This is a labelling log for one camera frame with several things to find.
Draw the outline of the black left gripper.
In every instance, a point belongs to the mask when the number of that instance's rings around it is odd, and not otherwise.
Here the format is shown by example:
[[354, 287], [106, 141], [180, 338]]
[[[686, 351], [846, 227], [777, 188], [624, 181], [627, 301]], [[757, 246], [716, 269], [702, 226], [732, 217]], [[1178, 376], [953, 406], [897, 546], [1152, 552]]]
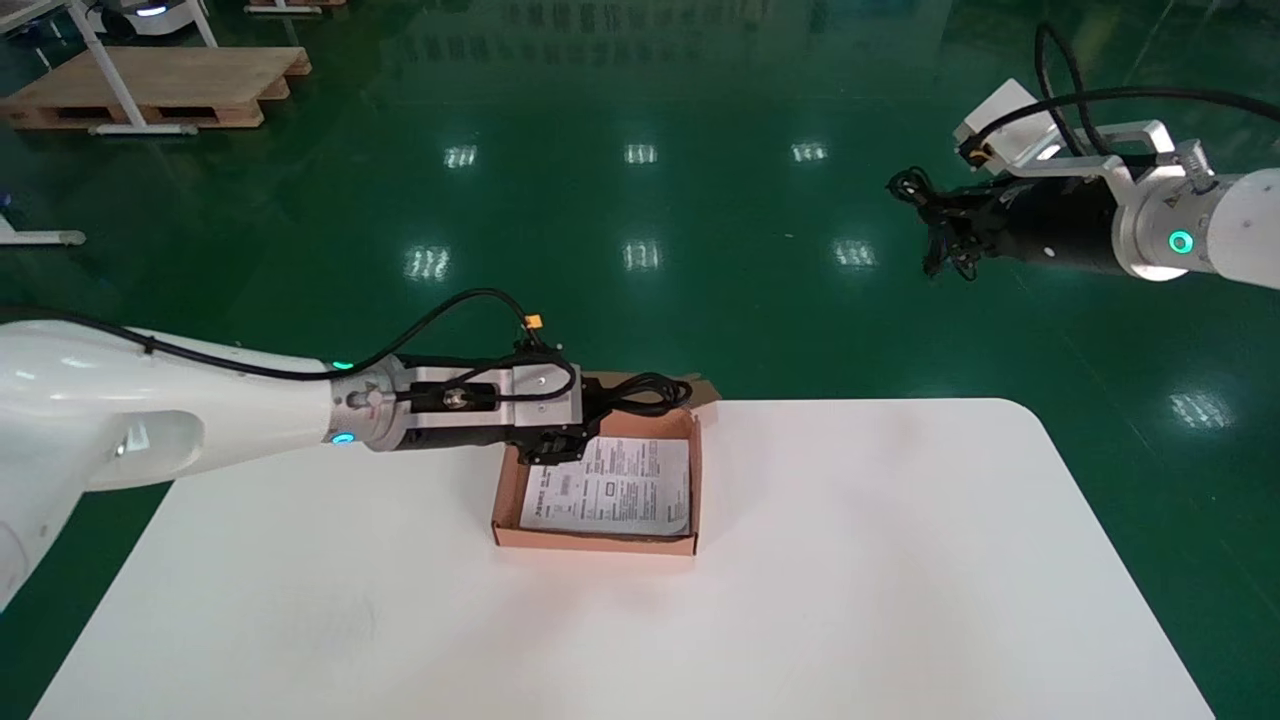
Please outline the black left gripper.
[[440, 391], [439, 384], [411, 384], [408, 420], [398, 443], [399, 451], [454, 448], [465, 446], [512, 445], [525, 466], [554, 466], [576, 462], [600, 432], [600, 421], [614, 405], [612, 388], [582, 387], [582, 424], [513, 428], [489, 419], [462, 421], [468, 413], [494, 413], [499, 389], [494, 384], [463, 384]]

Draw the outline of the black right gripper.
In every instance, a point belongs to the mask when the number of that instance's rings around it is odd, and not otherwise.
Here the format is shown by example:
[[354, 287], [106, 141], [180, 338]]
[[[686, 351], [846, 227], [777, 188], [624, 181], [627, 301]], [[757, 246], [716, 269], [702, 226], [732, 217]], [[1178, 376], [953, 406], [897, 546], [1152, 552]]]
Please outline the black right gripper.
[[934, 199], [938, 223], [973, 223], [988, 215], [988, 242], [957, 232], [928, 233], [928, 277], [955, 270], [977, 278], [977, 263], [1011, 258], [1027, 264], [1121, 275], [1114, 251], [1117, 202], [1101, 181], [1024, 179], [998, 188], [955, 188]]

